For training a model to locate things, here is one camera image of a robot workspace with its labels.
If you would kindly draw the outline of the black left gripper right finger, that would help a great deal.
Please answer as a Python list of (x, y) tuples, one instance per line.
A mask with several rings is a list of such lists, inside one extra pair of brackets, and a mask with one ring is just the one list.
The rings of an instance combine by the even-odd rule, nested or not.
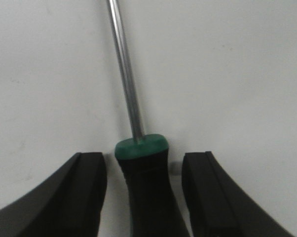
[(182, 187), (195, 237), (290, 237), (220, 166), (211, 152), (186, 153)]

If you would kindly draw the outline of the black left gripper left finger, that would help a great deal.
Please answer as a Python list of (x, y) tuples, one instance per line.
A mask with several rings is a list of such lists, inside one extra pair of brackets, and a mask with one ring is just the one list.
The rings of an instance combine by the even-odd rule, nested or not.
[(0, 237), (96, 237), (107, 188), (102, 153), (76, 153), (0, 210)]

